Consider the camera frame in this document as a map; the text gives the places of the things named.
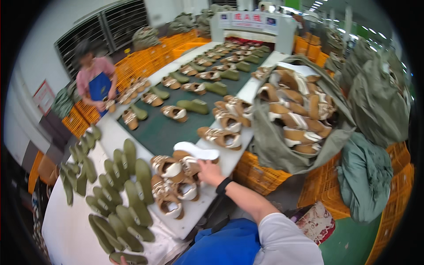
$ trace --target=black watch strap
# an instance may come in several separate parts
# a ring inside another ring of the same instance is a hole
[[[217,194],[225,194],[225,187],[228,185],[228,183],[230,183],[231,180],[229,177],[227,177],[226,179],[224,179],[221,184],[218,185],[218,187],[216,188],[216,193]]]

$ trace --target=gray sleeve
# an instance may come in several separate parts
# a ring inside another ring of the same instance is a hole
[[[324,265],[321,250],[282,213],[265,216],[258,226],[261,249],[254,265]]]

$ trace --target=worker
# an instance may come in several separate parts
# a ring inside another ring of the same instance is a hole
[[[268,12],[268,10],[265,10],[265,5],[261,5],[261,9],[257,8],[255,12]]]
[[[324,265],[317,244],[267,199],[223,177],[220,167],[211,161],[198,163],[199,179],[231,198],[255,222],[233,219],[199,231],[194,245],[174,265]],[[121,258],[121,265],[127,265]]]
[[[103,117],[107,112],[103,99],[115,99],[117,96],[115,66],[105,57],[95,58],[87,39],[77,44],[75,57],[81,65],[76,81],[82,102],[96,107]]]

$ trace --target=blue apron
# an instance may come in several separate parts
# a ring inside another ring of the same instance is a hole
[[[257,225],[245,218],[230,220],[215,233],[199,231],[194,240],[174,265],[252,265],[261,248]]]
[[[107,97],[112,82],[109,80],[103,72],[101,72],[98,76],[94,77],[89,83],[90,97],[92,101],[103,101],[105,97]],[[100,112],[100,116],[103,117],[107,110]]]

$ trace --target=hand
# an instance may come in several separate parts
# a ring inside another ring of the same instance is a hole
[[[121,256],[121,264],[117,263],[117,262],[116,262],[116,261],[114,261],[113,259],[110,259],[110,258],[109,258],[109,260],[110,260],[110,262],[112,262],[112,264],[115,264],[115,265],[128,265],[128,263],[127,263],[127,261],[125,260],[125,257],[124,257],[124,256]]]
[[[103,112],[106,110],[106,105],[103,101],[95,101],[94,106],[97,108],[98,111]]]
[[[197,163],[200,166],[200,172],[197,174],[200,181],[204,181],[209,185],[214,187],[218,187],[219,184],[225,179],[224,176],[221,175],[221,169],[218,165],[213,164],[210,160],[197,160]]]
[[[116,98],[116,87],[111,87],[108,93],[109,99],[115,99]]]

